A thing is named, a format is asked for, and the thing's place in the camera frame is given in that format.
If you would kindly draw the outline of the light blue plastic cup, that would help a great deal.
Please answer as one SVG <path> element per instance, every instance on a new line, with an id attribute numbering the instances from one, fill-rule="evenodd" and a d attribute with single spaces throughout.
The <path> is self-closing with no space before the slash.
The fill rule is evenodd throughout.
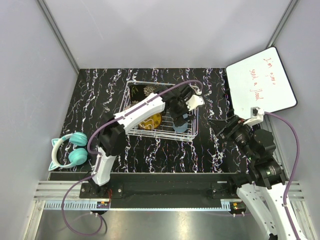
<path id="1" fill-rule="evenodd" d="M 173 130 L 177 133 L 184 133 L 188 130 L 188 123 L 185 122 L 183 125 L 181 126 L 176 126 L 175 124 L 173 124 Z"/>

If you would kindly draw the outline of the white wire dish rack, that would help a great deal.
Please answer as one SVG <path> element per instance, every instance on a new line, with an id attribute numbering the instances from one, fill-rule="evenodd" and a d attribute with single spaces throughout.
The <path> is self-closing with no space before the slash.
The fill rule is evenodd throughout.
<path id="1" fill-rule="evenodd" d="M 159 86 L 166 86 L 168 88 L 172 87 L 173 83 L 159 83 L 159 82 L 147 82 L 147 81 L 134 81 L 129 80 L 126 83 L 122 101 L 120 104 L 119 111 L 125 111 L 130 108 L 131 105 L 137 101 L 136 98 L 132 96 L 137 90 L 146 88 L 146 92 L 150 93 L 153 89 Z M 188 121 L 182 126 L 177 127 L 169 112 L 162 115 L 160 125 L 153 129 L 144 129 L 143 126 L 136 125 L 129 132 L 129 136 L 139 136 L 139 137 L 150 137 L 159 138 L 166 140 L 182 141 L 182 142 L 192 142 L 193 139 L 198 134 L 199 129 L 199 108 L 193 109 L 191 112 L 185 114 L 183 117 L 187 118 L 194 116 L 194 119 Z"/>

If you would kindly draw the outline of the yellow patterned plate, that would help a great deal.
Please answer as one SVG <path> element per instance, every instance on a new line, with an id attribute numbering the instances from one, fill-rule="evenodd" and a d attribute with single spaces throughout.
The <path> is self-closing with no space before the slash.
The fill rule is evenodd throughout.
<path id="1" fill-rule="evenodd" d="M 138 124 L 138 127 L 142 130 L 152 131 L 157 129 L 162 123 L 162 115 L 156 113 Z"/>

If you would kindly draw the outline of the black floral square plate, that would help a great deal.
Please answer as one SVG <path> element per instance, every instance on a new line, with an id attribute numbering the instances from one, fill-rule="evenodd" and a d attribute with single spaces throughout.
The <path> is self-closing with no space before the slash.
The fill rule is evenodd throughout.
<path id="1" fill-rule="evenodd" d="M 163 85 L 151 85 L 151 84 L 136 84 L 136 85 L 131 85 L 129 87 L 129 96 L 130 96 L 130 103 L 135 105 L 144 99 L 148 98 L 149 95 L 151 95 L 151 99 L 167 90 L 168 88 Z"/>

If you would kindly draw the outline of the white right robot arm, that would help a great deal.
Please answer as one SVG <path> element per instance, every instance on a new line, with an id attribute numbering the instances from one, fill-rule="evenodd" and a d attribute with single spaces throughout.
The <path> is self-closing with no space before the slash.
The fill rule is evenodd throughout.
<path id="1" fill-rule="evenodd" d="M 232 141 L 249 160 L 248 173 L 233 176 L 228 195 L 240 198 L 257 222 L 265 240 L 305 240 L 289 202 L 289 182 L 274 158 L 274 136 L 265 129 L 252 130 L 261 117 L 244 120 L 237 115 L 223 120 L 215 134 Z"/>

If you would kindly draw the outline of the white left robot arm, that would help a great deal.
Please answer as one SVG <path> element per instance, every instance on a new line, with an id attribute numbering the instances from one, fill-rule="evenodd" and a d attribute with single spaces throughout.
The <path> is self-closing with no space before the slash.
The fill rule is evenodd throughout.
<path id="1" fill-rule="evenodd" d="M 91 173 L 93 184 L 90 192 L 97 198 L 108 193 L 107 183 L 111 178 L 114 161 L 126 148 L 127 134 L 147 118 L 168 112 L 176 127 L 183 126 L 195 117 L 191 112 L 203 106 L 203 84 L 199 80 L 187 80 L 171 87 L 159 86 L 153 93 L 134 106 L 108 116 L 90 137 L 87 151 L 96 155 Z"/>

